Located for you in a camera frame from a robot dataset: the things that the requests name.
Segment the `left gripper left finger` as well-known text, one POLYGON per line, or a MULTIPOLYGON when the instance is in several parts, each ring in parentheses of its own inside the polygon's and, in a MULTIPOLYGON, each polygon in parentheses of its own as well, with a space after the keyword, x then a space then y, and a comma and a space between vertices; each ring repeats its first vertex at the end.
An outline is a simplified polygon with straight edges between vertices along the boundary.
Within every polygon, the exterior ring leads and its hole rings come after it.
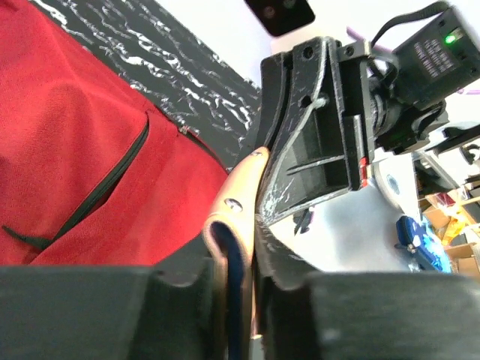
POLYGON ((4 266, 3 359, 219 359, 214 263, 194 239, 153 266, 4 266))

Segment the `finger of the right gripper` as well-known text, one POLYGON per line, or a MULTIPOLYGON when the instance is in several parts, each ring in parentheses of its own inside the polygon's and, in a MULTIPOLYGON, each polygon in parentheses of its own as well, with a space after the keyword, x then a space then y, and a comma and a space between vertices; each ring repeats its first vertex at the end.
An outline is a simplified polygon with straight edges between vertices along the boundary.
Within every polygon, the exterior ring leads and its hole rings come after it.
POLYGON ((262 60, 262 94, 256 146, 272 150, 289 105, 293 70, 291 52, 280 52, 262 60))

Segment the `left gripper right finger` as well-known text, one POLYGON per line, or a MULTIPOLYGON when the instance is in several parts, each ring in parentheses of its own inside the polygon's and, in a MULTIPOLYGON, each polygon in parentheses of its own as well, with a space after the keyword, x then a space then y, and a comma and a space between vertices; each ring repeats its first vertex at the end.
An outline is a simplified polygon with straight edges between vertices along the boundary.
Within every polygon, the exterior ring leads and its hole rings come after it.
POLYGON ((323 272, 257 217, 256 313, 267 359, 477 359, 479 284, 456 274, 323 272))

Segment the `pink leather wallet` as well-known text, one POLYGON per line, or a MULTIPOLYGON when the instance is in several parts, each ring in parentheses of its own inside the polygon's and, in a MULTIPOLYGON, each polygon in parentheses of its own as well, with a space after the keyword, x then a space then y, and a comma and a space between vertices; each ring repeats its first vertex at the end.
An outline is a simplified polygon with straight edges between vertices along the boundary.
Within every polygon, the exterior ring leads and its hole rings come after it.
POLYGON ((202 237, 214 260, 216 359, 248 359, 253 315, 254 219, 257 191, 269 160, 260 147, 227 176, 202 237))

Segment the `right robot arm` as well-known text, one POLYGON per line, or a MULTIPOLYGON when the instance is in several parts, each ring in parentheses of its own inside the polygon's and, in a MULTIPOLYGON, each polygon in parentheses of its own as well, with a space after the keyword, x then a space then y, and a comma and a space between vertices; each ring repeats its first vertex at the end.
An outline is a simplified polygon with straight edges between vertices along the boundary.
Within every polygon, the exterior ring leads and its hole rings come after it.
POLYGON ((378 148, 402 155, 427 145, 446 98, 479 78, 479 36, 448 2, 384 29, 420 20, 390 51, 375 40, 314 37, 262 61, 256 145, 270 158, 256 214, 264 224, 363 188, 378 148))

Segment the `red student backpack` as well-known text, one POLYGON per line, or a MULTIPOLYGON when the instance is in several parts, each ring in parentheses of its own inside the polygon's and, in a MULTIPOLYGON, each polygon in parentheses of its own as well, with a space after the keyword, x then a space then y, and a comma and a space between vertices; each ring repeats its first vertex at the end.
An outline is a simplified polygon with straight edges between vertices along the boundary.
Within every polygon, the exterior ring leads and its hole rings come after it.
POLYGON ((151 265, 227 174, 27 1, 1 3, 1 264, 151 265))

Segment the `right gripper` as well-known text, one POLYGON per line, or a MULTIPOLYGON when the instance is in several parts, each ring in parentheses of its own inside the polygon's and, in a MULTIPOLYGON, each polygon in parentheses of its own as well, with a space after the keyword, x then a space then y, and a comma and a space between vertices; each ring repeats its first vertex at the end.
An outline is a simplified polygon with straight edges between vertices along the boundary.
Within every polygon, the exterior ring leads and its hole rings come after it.
POLYGON ((449 48, 437 39, 388 51, 315 37, 287 52, 289 105, 256 203, 267 225, 362 188, 370 130, 377 148, 395 154, 428 144, 450 86, 449 48))

